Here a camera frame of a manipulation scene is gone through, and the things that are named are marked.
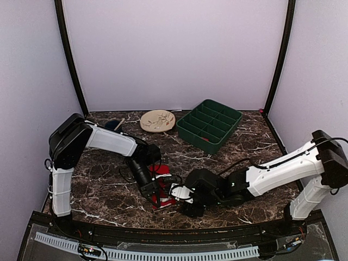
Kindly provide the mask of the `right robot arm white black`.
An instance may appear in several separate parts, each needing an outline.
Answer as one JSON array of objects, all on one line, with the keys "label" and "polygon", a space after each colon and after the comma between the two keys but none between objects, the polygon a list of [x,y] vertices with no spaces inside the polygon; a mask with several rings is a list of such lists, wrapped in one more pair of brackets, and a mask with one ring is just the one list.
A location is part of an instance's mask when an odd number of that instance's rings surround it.
[{"label": "right robot arm white black", "polygon": [[281,235],[289,236],[328,194],[347,185],[347,157],[340,144],[344,139],[332,138],[322,130],[313,132],[312,137],[294,152],[262,165],[251,163],[225,178],[207,169],[194,169],[184,184],[171,186],[170,195],[185,202],[184,215],[195,218],[202,216],[207,206],[237,207],[272,189],[311,177],[298,197],[288,203],[285,218],[277,225]]}]

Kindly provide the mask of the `red Santa sock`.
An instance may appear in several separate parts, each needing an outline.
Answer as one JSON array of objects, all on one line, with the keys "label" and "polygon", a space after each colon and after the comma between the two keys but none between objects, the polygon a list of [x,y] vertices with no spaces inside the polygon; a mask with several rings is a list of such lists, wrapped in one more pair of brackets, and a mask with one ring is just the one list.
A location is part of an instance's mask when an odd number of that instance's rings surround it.
[{"label": "red Santa sock", "polygon": [[160,186],[159,189],[159,202],[160,207],[153,206],[154,209],[163,209],[176,204],[176,200],[169,195],[169,189],[172,182],[166,182],[165,178],[171,178],[170,169],[167,165],[152,165],[149,170],[153,177],[158,180]]}]

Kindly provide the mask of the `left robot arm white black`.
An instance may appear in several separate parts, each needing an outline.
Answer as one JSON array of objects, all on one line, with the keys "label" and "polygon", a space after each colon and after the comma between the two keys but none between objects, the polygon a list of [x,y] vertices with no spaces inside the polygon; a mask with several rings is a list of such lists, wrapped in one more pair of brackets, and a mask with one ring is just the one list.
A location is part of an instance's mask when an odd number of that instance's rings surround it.
[{"label": "left robot arm white black", "polygon": [[44,166],[50,172],[48,191],[51,210],[58,217],[56,229],[65,237],[77,232],[71,215],[72,175],[82,156],[89,152],[106,152],[122,157],[141,195],[153,206],[160,207],[160,185],[155,164],[161,161],[155,144],[130,134],[107,129],[74,113],[48,139],[49,157]]}]

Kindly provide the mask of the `green divided plastic organizer tray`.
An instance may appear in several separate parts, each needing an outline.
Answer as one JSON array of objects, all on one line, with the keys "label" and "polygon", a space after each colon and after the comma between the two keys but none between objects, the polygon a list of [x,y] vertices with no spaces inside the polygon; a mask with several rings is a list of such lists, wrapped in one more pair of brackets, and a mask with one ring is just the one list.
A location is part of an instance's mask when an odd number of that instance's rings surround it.
[{"label": "green divided plastic organizer tray", "polygon": [[205,153],[217,154],[242,117],[240,111],[206,99],[176,122],[178,136]]}]

